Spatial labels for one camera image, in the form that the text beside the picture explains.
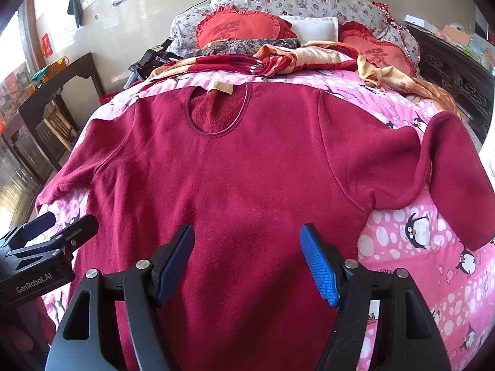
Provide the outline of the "red wall decoration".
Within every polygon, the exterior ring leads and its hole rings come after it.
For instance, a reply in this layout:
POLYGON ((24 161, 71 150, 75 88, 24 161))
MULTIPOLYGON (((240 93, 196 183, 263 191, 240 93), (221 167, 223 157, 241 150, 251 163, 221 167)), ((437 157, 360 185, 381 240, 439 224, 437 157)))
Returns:
POLYGON ((44 34, 41 37, 41 49, 43 57, 48 58, 53 54, 53 49, 50 42, 50 37, 48 34, 44 34))

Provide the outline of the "dark teal hanging towel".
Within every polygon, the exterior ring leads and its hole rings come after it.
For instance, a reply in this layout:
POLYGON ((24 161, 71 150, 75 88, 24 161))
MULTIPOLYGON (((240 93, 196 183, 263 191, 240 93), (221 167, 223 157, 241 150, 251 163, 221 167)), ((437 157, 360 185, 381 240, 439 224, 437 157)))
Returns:
POLYGON ((77 28, 82 26, 83 8, 80 0, 70 0, 67 8, 67 14, 73 15, 77 28))

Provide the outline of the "orange red patterned blanket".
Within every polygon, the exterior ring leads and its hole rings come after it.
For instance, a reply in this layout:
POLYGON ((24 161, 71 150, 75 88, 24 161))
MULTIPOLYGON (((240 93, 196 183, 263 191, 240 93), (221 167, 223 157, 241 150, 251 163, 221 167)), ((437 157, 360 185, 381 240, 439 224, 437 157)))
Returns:
POLYGON ((376 65, 368 54, 340 42, 314 41, 296 49, 262 45, 253 55, 211 54, 180 59, 153 70, 146 81, 213 70, 268 78, 303 70, 352 70, 366 85, 377 88, 386 85, 402 94, 430 99, 439 110, 460 114, 449 92, 418 78, 415 71, 401 70, 395 65, 376 65))

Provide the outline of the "dark wooden table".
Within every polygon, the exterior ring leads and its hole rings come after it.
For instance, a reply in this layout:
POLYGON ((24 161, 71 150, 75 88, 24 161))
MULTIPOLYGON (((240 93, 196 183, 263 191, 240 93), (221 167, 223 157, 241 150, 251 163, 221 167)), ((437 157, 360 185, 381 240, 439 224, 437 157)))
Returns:
POLYGON ((29 220, 34 200, 45 184, 16 146, 24 126, 18 113, 1 122, 1 232, 29 220))

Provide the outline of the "pink penguin bed sheet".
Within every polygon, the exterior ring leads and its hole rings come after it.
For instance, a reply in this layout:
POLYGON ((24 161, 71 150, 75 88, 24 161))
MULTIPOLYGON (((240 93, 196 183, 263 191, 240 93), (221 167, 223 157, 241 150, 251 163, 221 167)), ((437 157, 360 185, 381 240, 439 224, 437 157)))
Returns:
MULTIPOLYGON (((390 88, 367 86, 347 70, 308 71, 266 79, 225 71, 179 75, 153 85, 136 85, 101 106, 89 119, 110 121, 139 98, 188 87, 231 94, 238 85, 278 82, 305 85, 330 94, 367 111, 391 129, 412 126, 423 134, 431 118, 442 112, 431 102, 412 102, 390 88)), ((86 124, 77 148, 83 141, 86 124)), ((89 214, 87 189, 77 189, 51 204, 58 219, 72 220, 89 214)), ((398 267, 415 279, 438 326, 452 366, 463 368, 479 350, 494 323, 494 241, 479 249, 467 247, 441 216, 428 192, 423 192, 404 209, 375 209, 357 241, 353 259, 383 272, 398 267)))

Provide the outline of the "dark red fleece sweater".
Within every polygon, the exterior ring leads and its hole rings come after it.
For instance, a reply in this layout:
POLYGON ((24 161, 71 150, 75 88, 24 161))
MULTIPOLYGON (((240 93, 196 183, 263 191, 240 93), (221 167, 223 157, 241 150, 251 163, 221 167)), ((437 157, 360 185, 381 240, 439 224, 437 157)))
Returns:
POLYGON ((87 189, 99 223, 75 272, 124 271, 191 224, 185 280, 160 312, 183 370, 313 370, 336 313, 299 247, 312 223, 347 258, 375 209, 428 192, 469 248, 494 236, 494 191, 461 120, 391 129, 328 91, 257 82, 188 87, 94 119, 37 197, 87 189))

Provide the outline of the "red heart pillow right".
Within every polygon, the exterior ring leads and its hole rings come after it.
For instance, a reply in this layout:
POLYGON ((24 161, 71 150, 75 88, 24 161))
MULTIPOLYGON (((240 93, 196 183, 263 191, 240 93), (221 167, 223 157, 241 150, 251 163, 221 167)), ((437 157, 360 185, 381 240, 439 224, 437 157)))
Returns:
POLYGON ((340 26, 339 41, 354 46, 376 67, 393 66, 408 76, 416 76, 415 66, 399 46, 377 39, 360 23, 348 22, 340 26))

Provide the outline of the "dark wooden headboard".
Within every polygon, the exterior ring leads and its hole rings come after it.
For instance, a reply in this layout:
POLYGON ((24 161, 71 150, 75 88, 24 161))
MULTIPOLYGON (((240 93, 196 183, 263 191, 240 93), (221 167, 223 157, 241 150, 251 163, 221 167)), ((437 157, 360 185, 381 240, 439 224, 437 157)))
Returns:
POLYGON ((420 45, 420 74, 448 91, 483 143, 493 115, 494 77, 461 49, 416 25, 407 26, 420 45))

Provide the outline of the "black device beside bed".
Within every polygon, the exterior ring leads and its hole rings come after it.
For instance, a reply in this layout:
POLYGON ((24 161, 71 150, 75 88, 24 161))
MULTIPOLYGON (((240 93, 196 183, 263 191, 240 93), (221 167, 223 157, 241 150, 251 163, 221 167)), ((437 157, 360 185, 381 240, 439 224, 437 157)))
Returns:
POLYGON ((129 76, 123 86, 124 90, 128 89, 136 82, 146 80, 150 74, 161 65, 182 59, 178 54, 168 51, 168 48, 173 41, 172 38, 167 38, 160 45, 154 45, 146 50, 141 59, 131 64, 128 67, 129 76))

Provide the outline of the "dark patterned cloth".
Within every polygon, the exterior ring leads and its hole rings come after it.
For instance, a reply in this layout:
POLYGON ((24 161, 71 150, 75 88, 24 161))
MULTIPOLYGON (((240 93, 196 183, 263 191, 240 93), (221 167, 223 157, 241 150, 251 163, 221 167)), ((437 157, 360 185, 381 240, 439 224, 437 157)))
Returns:
POLYGON ((264 45, 296 49, 301 46, 298 39, 226 39, 210 42, 202 49, 196 49, 185 54, 185 58, 218 55, 218 54, 247 54, 254 55, 264 45))

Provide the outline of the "red heart pillow left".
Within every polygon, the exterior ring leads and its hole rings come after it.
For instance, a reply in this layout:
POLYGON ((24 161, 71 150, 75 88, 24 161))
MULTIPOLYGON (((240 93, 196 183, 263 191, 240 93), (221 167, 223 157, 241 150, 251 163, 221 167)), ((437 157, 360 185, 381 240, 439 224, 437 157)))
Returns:
POLYGON ((296 39, 291 24, 281 17, 254 10, 239 10, 234 5, 217 8, 196 28, 196 48, 211 42, 232 39, 296 39))

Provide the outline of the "white small pillow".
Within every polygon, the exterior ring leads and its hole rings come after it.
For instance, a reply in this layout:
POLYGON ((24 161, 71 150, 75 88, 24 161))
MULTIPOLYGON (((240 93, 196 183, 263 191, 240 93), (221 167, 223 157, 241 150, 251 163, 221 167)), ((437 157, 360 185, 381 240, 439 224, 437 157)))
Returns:
POLYGON ((338 40, 337 17, 310 18, 281 15, 280 18, 291 24, 291 31, 302 44, 313 40, 332 42, 338 40))

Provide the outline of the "red heart pillow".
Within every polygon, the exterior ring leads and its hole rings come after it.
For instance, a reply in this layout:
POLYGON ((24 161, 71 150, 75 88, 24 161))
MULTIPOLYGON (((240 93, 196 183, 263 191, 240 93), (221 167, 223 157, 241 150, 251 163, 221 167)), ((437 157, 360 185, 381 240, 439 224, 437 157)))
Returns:
POLYGON ((217 8, 196 28, 196 48, 211 42, 232 39, 296 39, 291 24, 281 17, 254 10, 239 10, 234 5, 217 8))
POLYGON ((360 23, 348 22, 340 26, 339 41, 354 46, 376 67, 393 66, 408 76, 416 76, 415 66, 399 46, 377 39, 360 23))

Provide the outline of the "dark wooden chair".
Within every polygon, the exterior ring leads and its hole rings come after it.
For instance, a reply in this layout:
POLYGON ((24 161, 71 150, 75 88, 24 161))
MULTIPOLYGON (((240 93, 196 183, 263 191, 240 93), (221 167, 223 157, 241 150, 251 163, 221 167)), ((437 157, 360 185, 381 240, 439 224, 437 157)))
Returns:
POLYGON ((93 55, 92 53, 87 53, 49 77, 18 108, 18 114, 33 138, 34 144, 55 171, 60 171, 61 169, 59 160, 51 153, 39 136, 37 126, 39 123, 45 123, 67 151, 72 149, 70 141, 71 138, 77 136, 78 127, 74 123, 63 99, 58 97, 58 94, 63 90, 64 85, 75 77, 92 80, 98 95, 97 103, 99 103, 106 92, 93 55))

